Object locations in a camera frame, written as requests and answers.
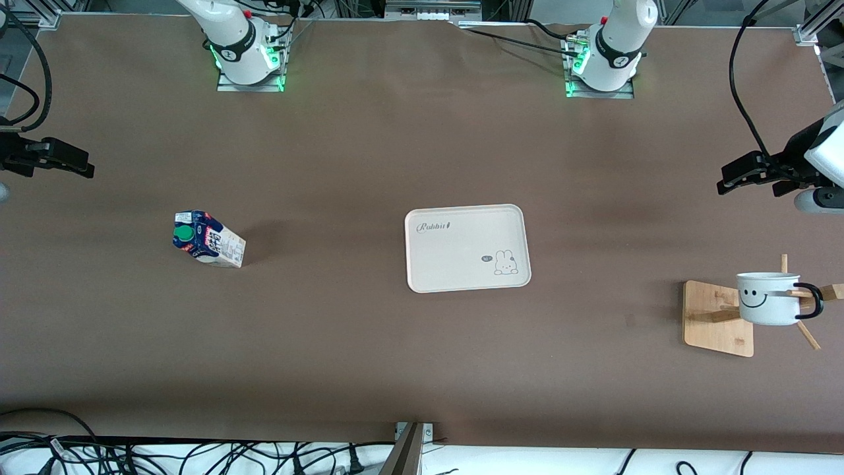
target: mug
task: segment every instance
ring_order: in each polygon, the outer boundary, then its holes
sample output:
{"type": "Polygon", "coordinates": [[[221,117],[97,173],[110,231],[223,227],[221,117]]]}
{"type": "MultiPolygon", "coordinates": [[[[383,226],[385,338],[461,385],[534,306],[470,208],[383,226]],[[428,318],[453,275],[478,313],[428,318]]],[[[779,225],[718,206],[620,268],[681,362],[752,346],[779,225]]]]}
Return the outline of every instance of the mug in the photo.
{"type": "Polygon", "coordinates": [[[820,289],[799,282],[799,274],[785,272],[746,272],[738,278],[738,313],[742,319],[758,325],[793,325],[798,320],[811,319],[824,311],[820,289]],[[788,295],[800,287],[812,292],[814,311],[800,314],[800,298],[788,295]]]}

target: table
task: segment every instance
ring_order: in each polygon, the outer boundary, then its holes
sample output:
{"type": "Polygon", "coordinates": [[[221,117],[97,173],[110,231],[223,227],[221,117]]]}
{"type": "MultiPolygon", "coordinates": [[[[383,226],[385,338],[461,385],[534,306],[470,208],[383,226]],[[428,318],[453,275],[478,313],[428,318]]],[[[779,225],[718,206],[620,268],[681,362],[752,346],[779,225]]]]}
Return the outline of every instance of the table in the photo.
{"type": "MultiPolygon", "coordinates": [[[[819,352],[791,328],[757,327],[753,358],[681,341],[683,281],[731,285],[780,253],[842,277],[841,218],[716,193],[755,147],[728,92],[735,31],[657,28],[635,100],[595,101],[565,97],[553,53],[318,22],[283,94],[238,94],[214,90],[190,18],[68,15],[39,37],[55,96],[33,135],[97,172],[2,176],[0,403],[102,434],[371,440],[418,419],[455,444],[839,450],[841,309],[808,322],[819,352]],[[497,203],[524,212],[531,282],[411,292],[405,214],[497,203]],[[247,266],[173,248],[191,208],[247,240],[247,266]]],[[[789,30],[749,31],[736,74],[772,150],[830,107],[789,30]]],[[[42,86],[37,62],[24,82],[42,86]]]]}

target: wooden mug stand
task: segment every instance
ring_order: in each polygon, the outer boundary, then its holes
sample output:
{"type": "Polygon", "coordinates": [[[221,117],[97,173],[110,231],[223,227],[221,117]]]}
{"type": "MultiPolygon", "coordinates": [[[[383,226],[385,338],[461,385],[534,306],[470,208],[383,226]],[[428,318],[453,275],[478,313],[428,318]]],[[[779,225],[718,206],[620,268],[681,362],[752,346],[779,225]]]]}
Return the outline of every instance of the wooden mug stand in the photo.
{"type": "MultiPolygon", "coordinates": [[[[788,255],[783,254],[781,272],[788,272],[788,255]]],[[[789,291],[800,297],[800,306],[812,308],[812,294],[795,289],[789,291]]],[[[834,284],[820,289],[824,302],[844,299],[844,284],[834,284]]],[[[683,341],[693,347],[706,348],[741,357],[753,356],[753,324],[739,315],[739,291],[705,282],[687,281],[683,285],[683,341]]],[[[797,327],[809,345],[820,350],[820,345],[802,321],[797,327]]]]}

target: wooden base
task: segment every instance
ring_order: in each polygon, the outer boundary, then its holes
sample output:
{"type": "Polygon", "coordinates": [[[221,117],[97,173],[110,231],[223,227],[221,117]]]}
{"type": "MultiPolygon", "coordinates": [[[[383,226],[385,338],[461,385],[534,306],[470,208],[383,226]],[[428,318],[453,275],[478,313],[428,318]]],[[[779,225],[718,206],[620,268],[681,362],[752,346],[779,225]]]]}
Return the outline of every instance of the wooden base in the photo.
{"type": "Polygon", "coordinates": [[[726,318],[725,312],[739,305],[739,291],[705,282],[683,285],[683,341],[741,357],[753,356],[753,324],[726,318]]]}

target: tray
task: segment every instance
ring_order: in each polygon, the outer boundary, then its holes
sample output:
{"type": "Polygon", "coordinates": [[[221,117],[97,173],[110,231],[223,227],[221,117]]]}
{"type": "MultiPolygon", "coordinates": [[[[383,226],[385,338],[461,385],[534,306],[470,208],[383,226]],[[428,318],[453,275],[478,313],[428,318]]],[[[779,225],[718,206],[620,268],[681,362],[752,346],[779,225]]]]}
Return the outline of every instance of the tray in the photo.
{"type": "Polygon", "coordinates": [[[515,205],[410,211],[404,243],[414,292],[522,287],[530,281],[524,216],[515,205]]]}

